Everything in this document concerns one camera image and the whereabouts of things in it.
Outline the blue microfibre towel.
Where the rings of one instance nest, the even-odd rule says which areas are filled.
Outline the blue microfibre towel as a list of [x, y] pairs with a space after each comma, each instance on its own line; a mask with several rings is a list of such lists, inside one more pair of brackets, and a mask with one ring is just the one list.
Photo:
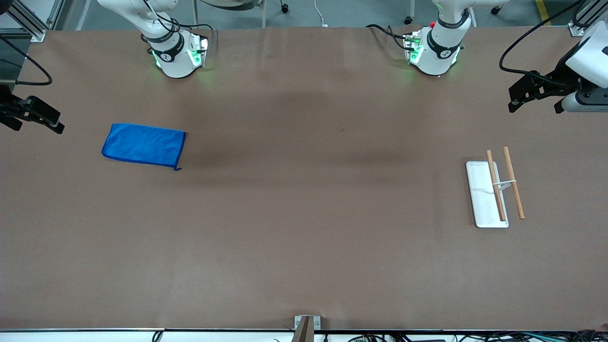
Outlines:
[[158, 165], [179, 171], [187, 133], [133, 123], [114, 123], [101, 154], [115, 162]]

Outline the white towel rack base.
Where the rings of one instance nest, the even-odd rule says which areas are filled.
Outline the white towel rack base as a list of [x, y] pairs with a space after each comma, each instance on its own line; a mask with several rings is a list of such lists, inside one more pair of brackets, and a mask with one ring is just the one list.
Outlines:
[[498, 186], [499, 197], [503, 201], [503, 191], [509, 188], [515, 180], [492, 181], [488, 162], [467, 161], [465, 163], [475, 226], [478, 228], [508, 228], [508, 218], [500, 219], [497, 207], [494, 185]]

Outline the wooden rack rod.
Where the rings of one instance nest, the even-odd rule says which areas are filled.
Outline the wooden rack rod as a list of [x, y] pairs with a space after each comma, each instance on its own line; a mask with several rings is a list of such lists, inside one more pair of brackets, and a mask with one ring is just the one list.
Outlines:
[[506, 162], [507, 173], [510, 180], [511, 189], [514, 195], [515, 208], [517, 210], [518, 219], [525, 219], [525, 213], [523, 211], [523, 203], [520, 197], [518, 183], [515, 179], [514, 167], [510, 156], [510, 150], [507, 146], [503, 146], [503, 155]]
[[494, 193], [494, 199], [496, 202], [497, 210], [499, 212], [499, 220], [504, 222], [506, 221], [506, 214], [504, 213], [504, 202], [499, 189], [499, 177], [497, 173], [497, 167], [494, 164], [493, 154], [491, 150], [486, 150], [486, 157], [488, 160], [488, 168]]

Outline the grey office chair base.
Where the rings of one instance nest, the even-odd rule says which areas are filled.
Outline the grey office chair base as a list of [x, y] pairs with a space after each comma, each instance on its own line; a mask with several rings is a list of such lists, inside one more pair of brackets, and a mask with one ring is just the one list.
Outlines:
[[261, 10], [261, 28], [266, 27], [266, 0], [191, 0], [196, 24], [199, 23], [198, 4], [203, 3], [222, 10], [245, 11], [258, 7]]

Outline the aluminium frame post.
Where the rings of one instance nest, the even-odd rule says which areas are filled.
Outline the aluminium frame post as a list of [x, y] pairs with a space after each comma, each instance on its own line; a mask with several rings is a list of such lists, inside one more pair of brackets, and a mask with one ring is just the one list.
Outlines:
[[572, 37], [582, 37], [599, 21], [608, 22], [608, 0], [584, 0], [575, 9], [567, 27]]
[[59, 29], [61, 13], [70, 0], [0, 0], [0, 34], [43, 42]]

